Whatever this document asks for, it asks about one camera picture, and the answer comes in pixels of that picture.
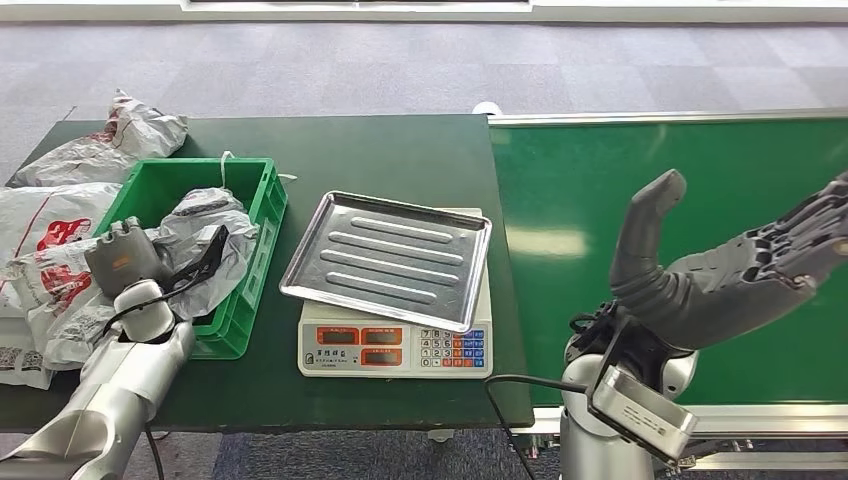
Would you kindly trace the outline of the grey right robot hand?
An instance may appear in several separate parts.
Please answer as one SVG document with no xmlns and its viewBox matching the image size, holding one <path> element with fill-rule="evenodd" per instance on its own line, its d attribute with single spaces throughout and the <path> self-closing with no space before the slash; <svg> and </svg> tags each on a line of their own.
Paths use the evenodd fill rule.
<svg viewBox="0 0 848 480">
<path fill-rule="evenodd" d="M 759 329 L 813 298 L 847 261 L 847 175 L 773 222 L 667 267 L 665 215 L 686 191 L 670 169 L 630 200 L 610 268 L 618 305 L 660 341 L 700 350 Z"/>
</svg>

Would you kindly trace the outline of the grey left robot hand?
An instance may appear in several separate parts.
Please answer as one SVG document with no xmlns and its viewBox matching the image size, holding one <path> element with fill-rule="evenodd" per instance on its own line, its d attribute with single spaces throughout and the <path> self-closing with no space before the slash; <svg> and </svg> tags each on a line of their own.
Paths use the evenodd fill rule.
<svg viewBox="0 0 848 480">
<path fill-rule="evenodd" d="M 153 243 L 135 216 L 111 223 L 84 257 L 94 281 L 109 299 L 142 280 L 164 285 L 173 274 L 170 254 Z"/>
</svg>

